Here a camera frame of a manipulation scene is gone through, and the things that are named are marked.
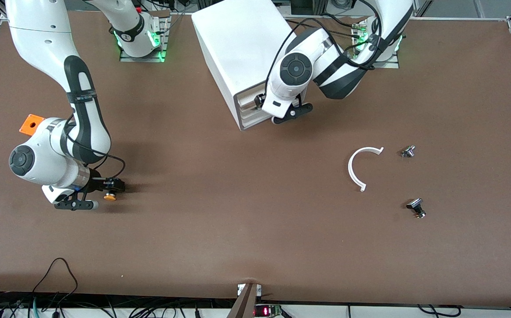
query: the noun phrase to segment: robotic arm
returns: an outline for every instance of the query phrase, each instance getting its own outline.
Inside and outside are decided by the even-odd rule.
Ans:
[[[390,57],[383,57],[383,53],[398,45],[413,13],[413,0],[361,1],[377,13],[378,20],[371,25],[371,36],[352,62],[323,28],[305,30],[286,47],[286,55],[272,67],[262,105],[274,123],[312,110],[312,105],[302,105],[300,97],[310,80],[326,97],[343,99],[356,89],[374,62]]]
[[[122,48],[133,57],[155,49],[150,40],[153,18],[138,14],[130,0],[88,0],[102,10]],[[110,151],[110,135],[98,104],[93,80],[73,40],[63,0],[7,0],[10,32],[20,56],[54,79],[66,92],[75,122],[50,117],[37,125],[32,137],[10,154],[10,169],[18,177],[42,185],[59,209],[96,209],[86,194],[106,190],[106,199],[124,191],[118,178],[101,178],[87,165]],[[78,199],[78,193],[84,193]]]

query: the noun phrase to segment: brown table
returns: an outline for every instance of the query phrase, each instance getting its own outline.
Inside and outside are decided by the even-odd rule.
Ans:
[[[367,74],[285,125],[240,132],[189,16],[165,63],[120,63],[98,12],[70,12],[129,191],[58,211],[15,177],[28,113],[67,117],[63,90],[0,30],[0,290],[68,259],[79,292],[511,306],[511,34],[504,22],[411,21],[399,70]],[[414,144],[417,155],[399,151]],[[361,147],[385,147],[346,165]],[[108,175],[116,161],[101,168]],[[99,198],[99,193],[92,195]],[[417,220],[404,204],[425,200]],[[68,291],[57,266],[41,291]]]

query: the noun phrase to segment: white curved handle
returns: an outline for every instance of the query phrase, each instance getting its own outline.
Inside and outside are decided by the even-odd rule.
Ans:
[[[363,192],[365,190],[365,187],[366,187],[366,184],[365,183],[362,183],[358,177],[356,177],[356,174],[354,173],[354,169],[352,167],[353,165],[353,161],[354,161],[354,157],[356,157],[356,155],[360,152],[364,152],[364,151],[368,151],[368,152],[372,152],[372,153],[375,153],[376,155],[379,155],[382,151],[383,151],[383,147],[381,147],[380,149],[377,149],[377,148],[373,148],[373,147],[364,147],[364,148],[361,148],[361,149],[358,149],[353,155],[352,157],[350,157],[350,161],[348,161],[348,172],[350,173],[350,177],[352,178],[352,180],[354,181],[354,183],[356,183],[356,185],[360,186],[361,187],[361,192]]]

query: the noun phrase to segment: gray floor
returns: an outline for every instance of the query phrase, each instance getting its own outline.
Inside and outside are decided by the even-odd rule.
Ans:
[[[479,0],[486,18],[504,18],[511,14],[511,0]],[[69,10],[96,10],[94,6],[86,4],[82,0],[65,0]],[[433,3],[425,16],[454,17],[454,18],[477,18],[474,0],[437,0]],[[357,3],[352,10],[335,8],[328,4],[327,11],[332,14],[345,15],[368,15],[370,10]]]

